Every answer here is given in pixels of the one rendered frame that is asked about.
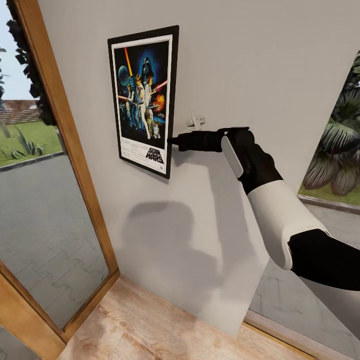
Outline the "poster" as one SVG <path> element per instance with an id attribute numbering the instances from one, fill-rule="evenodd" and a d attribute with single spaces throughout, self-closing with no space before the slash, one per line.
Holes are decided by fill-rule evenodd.
<path id="1" fill-rule="evenodd" d="M 119 158 L 170 180 L 180 26 L 107 40 Z"/>

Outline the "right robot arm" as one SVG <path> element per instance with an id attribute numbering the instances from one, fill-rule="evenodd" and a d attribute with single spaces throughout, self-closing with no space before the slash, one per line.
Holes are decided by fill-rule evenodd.
<path id="1" fill-rule="evenodd" d="M 167 142 L 180 152 L 225 154 L 250 202 L 270 258 L 293 271 L 360 340 L 360 249 L 332 238 L 298 199 L 248 126 L 201 131 L 203 115 L 186 122 L 188 132 Z"/>

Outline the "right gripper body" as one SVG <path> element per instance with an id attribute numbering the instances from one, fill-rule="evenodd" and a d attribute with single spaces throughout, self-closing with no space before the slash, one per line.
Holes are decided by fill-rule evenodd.
<path id="1" fill-rule="evenodd" d="M 208 152 L 206 149 L 206 135 L 208 131 L 192 131 L 180 133 L 178 135 L 178 150 L 180 152 L 186 151 L 204 151 Z"/>

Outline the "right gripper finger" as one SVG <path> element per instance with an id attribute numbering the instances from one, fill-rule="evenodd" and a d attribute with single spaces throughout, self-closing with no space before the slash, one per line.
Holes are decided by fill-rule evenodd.
<path id="1" fill-rule="evenodd" d="M 171 144 L 174 144 L 174 145 L 179 145 L 178 137 L 168 138 L 168 139 L 167 139 L 167 142 L 168 142 L 168 143 L 171 143 Z"/>

